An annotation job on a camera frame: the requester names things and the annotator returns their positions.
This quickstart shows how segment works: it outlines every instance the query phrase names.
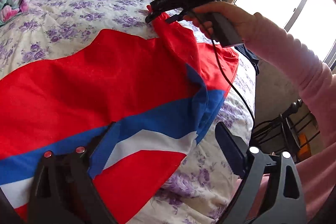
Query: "black grip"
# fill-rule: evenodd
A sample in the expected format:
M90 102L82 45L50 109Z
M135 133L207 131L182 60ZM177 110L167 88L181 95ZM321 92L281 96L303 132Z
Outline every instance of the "black grip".
M243 44L243 41L231 22L221 13L197 14L199 20L203 23L212 22L212 38L219 42L222 47L232 47Z

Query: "floral bedspread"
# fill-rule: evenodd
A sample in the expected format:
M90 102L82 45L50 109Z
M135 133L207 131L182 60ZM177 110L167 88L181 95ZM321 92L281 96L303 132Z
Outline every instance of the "floral bedspread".
M144 21L150 1L31 0L28 12L0 28L0 79L30 62L72 55L89 45L104 28L145 39L156 37L152 26ZM194 31L197 42L210 43L189 22L182 21L181 25ZM254 109L255 71L242 54L234 85ZM205 138L129 223L216 221L230 202L237 179L214 136L219 121L234 135L249 141L252 119L231 89Z

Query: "hand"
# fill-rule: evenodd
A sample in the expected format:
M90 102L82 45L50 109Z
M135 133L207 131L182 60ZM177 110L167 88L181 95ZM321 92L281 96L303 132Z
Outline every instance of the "hand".
M202 6L196 7L193 9L196 14L209 13L209 12L218 12L225 16L235 27L236 31L240 35L243 41L249 40L253 35L254 26L255 26L255 17L243 9L229 4L223 1L214 1ZM199 27L202 33L205 34L207 38L209 34L213 34L212 22L204 22L204 27L208 30L204 30L203 26L198 22L197 18L186 15L184 20L192 21L196 27Z

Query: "red stripe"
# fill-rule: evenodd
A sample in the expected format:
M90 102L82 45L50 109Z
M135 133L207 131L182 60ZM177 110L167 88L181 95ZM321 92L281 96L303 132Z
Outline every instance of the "red stripe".
M184 158L185 154L178 152L142 150L104 170L93 183L115 219L124 224L147 203ZM15 211L26 220L27 205Z

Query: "black clamp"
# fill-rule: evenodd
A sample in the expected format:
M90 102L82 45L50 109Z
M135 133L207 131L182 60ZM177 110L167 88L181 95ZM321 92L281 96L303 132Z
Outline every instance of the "black clamp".
M87 172L91 155L111 126L70 154L44 153L31 188L28 224L117 224Z
M231 134L223 122L216 125L216 140L233 173L242 182L217 224L306 224L306 205L295 163L288 152L280 156L264 154L248 147ZM247 220L264 174L268 185L258 215Z

